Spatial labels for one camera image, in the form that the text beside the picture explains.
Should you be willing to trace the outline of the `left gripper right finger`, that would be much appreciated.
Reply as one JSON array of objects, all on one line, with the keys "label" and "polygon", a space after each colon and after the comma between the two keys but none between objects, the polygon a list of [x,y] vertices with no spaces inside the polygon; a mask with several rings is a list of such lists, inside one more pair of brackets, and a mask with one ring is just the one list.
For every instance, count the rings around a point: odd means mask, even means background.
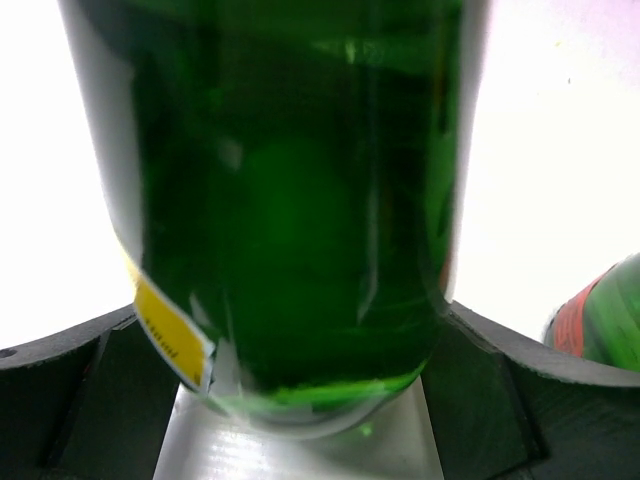
[{"label": "left gripper right finger", "polygon": [[453,303],[421,381],[447,479],[639,479],[636,372]]}]

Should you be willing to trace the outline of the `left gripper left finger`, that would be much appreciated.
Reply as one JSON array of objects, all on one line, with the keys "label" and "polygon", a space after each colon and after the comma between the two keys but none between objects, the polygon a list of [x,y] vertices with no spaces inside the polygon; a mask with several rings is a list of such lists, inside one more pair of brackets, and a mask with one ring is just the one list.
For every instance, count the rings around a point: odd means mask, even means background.
[{"label": "left gripper left finger", "polygon": [[178,386],[130,306],[2,350],[2,478],[152,478]]}]

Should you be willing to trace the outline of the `green Perrier glass bottle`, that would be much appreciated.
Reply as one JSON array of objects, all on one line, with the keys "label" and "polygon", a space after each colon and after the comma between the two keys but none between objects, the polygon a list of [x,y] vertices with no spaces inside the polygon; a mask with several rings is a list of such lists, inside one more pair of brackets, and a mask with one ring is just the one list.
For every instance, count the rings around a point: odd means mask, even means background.
[{"label": "green Perrier glass bottle", "polygon": [[248,427],[347,430],[453,296],[487,1],[63,1],[150,340]]}]

